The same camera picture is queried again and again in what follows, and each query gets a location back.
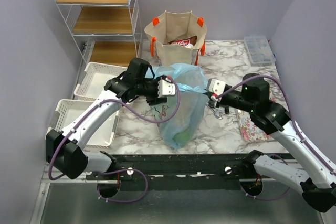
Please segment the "blue plastic grocery bag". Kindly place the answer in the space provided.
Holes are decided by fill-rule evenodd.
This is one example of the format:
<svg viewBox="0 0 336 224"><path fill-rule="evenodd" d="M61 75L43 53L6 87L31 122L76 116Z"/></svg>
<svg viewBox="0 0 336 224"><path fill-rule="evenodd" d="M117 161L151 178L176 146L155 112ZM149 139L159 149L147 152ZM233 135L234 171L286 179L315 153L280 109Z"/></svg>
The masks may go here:
<svg viewBox="0 0 336 224"><path fill-rule="evenodd" d="M180 106L177 113L158 128L164 142L171 148L183 148L194 137L204 117L205 106L209 101L206 93L208 84L199 66L175 63L170 66L154 67L156 77L166 75L174 79L180 90ZM192 137L185 144L176 143L173 137L178 132L189 129Z"/></svg>

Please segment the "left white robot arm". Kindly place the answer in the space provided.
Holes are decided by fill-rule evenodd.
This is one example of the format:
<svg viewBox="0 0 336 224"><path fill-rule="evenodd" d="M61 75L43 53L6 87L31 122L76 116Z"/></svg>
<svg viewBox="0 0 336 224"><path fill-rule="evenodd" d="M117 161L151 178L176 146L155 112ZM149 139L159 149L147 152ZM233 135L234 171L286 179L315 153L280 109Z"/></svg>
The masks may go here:
<svg viewBox="0 0 336 224"><path fill-rule="evenodd" d="M49 130L46 134L46 162L49 163L50 180L63 176L75 179L84 172L98 172L104 179L112 179L116 175L111 155L89 153L84 149L101 125L121 108L127 108L149 123L166 121L146 118L129 105L139 97L156 102L170 95L179 95L172 77L147 77L148 72L154 72L149 62L133 58L124 72L106 82L96 100L75 120L59 131Z"/></svg>

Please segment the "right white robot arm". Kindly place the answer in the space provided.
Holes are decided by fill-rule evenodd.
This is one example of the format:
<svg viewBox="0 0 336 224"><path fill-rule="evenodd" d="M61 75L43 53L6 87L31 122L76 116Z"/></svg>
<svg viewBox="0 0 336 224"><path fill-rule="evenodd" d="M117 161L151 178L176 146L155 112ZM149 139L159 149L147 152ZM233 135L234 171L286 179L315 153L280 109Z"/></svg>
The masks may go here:
<svg viewBox="0 0 336 224"><path fill-rule="evenodd" d="M251 121L288 150L302 167L293 168L253 150L242 161L242 173L249 178L257 174L273 178L300 193L313 209L327 212L335 206L335 163L303 133L288 107L270 100L268 79L281 85L273 77L250 73L235 86L211 78L206 90L217 108L229 106L248 112Z"/></svg>

